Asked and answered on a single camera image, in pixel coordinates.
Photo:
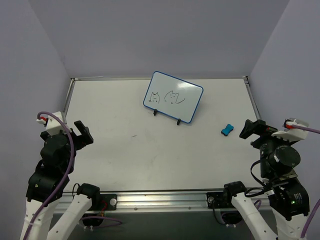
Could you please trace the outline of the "blue framed whiteboard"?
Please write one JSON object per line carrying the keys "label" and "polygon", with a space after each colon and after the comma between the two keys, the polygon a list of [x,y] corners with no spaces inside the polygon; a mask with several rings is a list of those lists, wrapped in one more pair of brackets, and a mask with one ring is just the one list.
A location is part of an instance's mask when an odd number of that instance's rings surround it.
{"label": "blue framed whiteboard", "polygon": [[155,71],[149,82],[143,105],[183,123],[192,122],[202,98],[202,86]]}

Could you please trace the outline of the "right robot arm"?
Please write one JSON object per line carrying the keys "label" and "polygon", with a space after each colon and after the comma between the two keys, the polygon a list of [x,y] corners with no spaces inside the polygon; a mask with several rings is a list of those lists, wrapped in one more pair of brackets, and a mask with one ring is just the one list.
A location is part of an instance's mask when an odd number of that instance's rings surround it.
{"label": "right robot arm", "polygon": [[[310,208],[307,190],[298,180],[294,168],[301,156],[293,144],[305,140],[308,133],[318,134],[318,129],[296,118],[286,119],[284,130],[278,130],[265,121],[246,120],[239,134],[241,139],[257,135],[251,146],[259,150],[260,159],[251,166],[260,165],[260,176],[253,179],[260,184],[257,193],[251,194],[241,181],[224,185],[222,200],[234,207],[256,240],[305,240],[307,230],[320,204]],[[277,231],[266,223],[252,202],[253,197],[266,195],[275,217]]]}

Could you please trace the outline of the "blue black eraser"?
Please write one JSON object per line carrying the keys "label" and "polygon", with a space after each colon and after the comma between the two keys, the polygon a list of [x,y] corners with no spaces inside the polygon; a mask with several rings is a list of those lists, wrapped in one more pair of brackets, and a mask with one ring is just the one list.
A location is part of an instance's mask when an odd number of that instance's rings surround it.
{"label": "blue black eraser", "polygon": [[223,136],[227,137],[233,130],[234,130],[234,126],[228,123],[228,124],[225,126],[225,128],[223,128],[223,129],[221,130],[221,134],[222,134]]}

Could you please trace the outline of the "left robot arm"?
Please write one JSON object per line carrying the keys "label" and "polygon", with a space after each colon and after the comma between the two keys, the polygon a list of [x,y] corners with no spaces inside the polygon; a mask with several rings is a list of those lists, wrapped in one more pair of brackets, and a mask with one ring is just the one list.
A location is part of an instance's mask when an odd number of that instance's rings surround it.
{"label": "left robot arm", "polygon": [[62,127],[54,135],[48,131],[40,134],[44,146],[40,151],[41,160],[28,180],[22,240],[66,240],[85,212],[100,206],[100,188],[83,183],[67,210],[51,226],[55,209],[69,182],[68,175],[74,170],[70,157],[75,157],[78,150],[94,142],[89,128],[80,120],[75,121],[74,125],[80,135],[74,131],[67,135]]}

